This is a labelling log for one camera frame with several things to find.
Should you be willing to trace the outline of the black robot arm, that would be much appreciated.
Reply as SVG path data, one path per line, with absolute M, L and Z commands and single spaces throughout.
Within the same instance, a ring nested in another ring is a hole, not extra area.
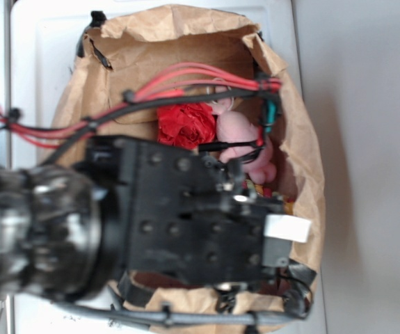
M 128 136 L 96 136 L 70 167 L 0 169 L 0 293 L 69 301 L 111 278 L 256 283 L 288 264 L 310 222 L 220 164 Z

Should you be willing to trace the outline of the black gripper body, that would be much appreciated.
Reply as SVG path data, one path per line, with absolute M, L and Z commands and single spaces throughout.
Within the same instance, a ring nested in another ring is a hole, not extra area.
M 221 165 L 129 136 L 94 136 L 77 170 L 98 189 L 103 251 L 120 273 L 158 273 L 186 285 L 258 284 L 291 260 L 273 231 L 279 198 L 243 187 L 241 164 Z

